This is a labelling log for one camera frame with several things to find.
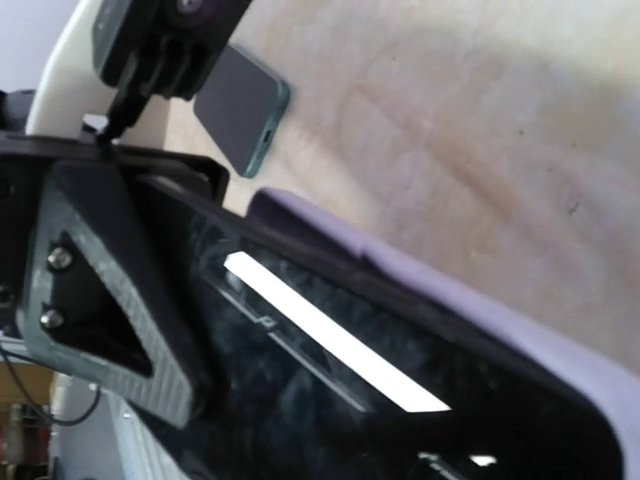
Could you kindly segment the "black smartphone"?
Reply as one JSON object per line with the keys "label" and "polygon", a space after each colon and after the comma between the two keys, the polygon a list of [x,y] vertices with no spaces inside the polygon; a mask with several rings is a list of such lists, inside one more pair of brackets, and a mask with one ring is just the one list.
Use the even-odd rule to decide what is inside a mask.
{"label": "black smartphone", "polygon": [[213,385],[185,427],[143,418],[189,477],[632,477],[592,399],[469,316],[174,181],[132,195]]}

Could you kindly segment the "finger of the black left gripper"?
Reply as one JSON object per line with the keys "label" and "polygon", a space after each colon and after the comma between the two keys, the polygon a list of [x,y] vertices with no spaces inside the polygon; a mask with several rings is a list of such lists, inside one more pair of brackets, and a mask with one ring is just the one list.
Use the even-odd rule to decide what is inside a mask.
{"label": "finger of the black left gripper", "polygon": [[212,386],[123,176],[45,178],[17,326],[30,353],[182,428]]}

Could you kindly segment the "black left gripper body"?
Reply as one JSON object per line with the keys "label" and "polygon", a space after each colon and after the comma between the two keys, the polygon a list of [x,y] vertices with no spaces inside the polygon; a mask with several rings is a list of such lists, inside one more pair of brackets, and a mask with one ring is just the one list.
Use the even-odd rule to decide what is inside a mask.
{"label": "black left gripper body", "polygon": [[83,133],[79,141],[32,138],[24,134],[35,92],[1,93],[1,332],[19,338],[17,309],[22,303],[42,188],[52,169],[64,165],[85,171],[76,181],[99,173],[133,179],[148,173],[194,177],[220,205],[230,174],[214,160],[141,147],[99,147]]}

